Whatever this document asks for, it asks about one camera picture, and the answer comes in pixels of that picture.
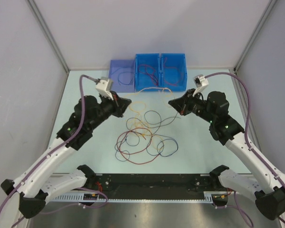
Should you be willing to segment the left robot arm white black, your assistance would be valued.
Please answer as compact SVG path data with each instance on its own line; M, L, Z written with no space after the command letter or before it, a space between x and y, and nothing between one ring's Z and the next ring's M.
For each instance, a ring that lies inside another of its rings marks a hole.
M101 102L92 95L81 95L69 120L57 132L47 150L18 178L6 179L1 188L10 199L19 196L17 212L26 219L39 214L50 199L69 190L95 186L94 172L79 166L70 176L64 176L55 186L48 179L66 158L78 151L93 136L93 131L110 116L123 117L131 100L119 97L114 91L101 92Z

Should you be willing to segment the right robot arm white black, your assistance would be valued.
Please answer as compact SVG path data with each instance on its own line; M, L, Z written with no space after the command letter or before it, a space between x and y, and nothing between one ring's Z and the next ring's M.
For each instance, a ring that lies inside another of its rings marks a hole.
M208 122L212 138L233 152L256 179L249 180L221 165L210 173L212 189L226 187L239 192L255 202L257 209L269 220L285 213L285 174L264 156L246 136L244 128L229 115L229 102L224 93L214 91L203 100L195 89L190 89L168 103L180 115L195 114Z

